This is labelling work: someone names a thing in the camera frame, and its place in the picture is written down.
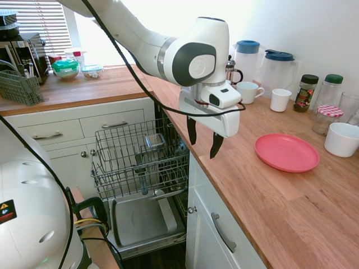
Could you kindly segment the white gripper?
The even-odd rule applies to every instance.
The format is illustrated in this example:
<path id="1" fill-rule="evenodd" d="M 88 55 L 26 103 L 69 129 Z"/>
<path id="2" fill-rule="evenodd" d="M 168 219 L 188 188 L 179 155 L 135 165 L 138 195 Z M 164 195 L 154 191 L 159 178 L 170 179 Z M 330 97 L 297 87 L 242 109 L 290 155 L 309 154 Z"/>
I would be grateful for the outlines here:
<path id="1" fill-rule="evenodd" d="M 228 108 L 217 108 L 209 104 L 207 107 L 200 106 L 194 101 L 188 89 L 182 89 L 179 94 L 179 109 L 189 114 L 200 114 L 205 117 L 187 117 L 187 131 L 191 145 L 197 140 L 196 122 L 211 129 L 213 133 L 213 144 L 210 149 L 210 158 L 215 158 L 224 138 L 235 135 L 240 124 L 240 112 L 237 105 Z"/>

